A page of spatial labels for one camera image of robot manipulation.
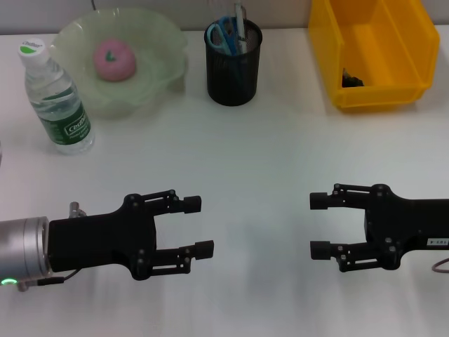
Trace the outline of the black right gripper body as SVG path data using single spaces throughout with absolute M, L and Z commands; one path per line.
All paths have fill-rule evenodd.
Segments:
M 385 270 L 398 269 L 408 252 L 448 249 L 447 199 L 405 199 L 376 184 L 365 218 L 366 241 Z

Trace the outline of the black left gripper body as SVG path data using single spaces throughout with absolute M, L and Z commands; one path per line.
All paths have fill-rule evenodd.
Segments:
M 149 195 L 129 194 L 111 213 L 52 220 L 48 234 L 52 271 L 117 264 L 126 267 L 135 280 L 150 278 L 156 229 L 148 200 Z

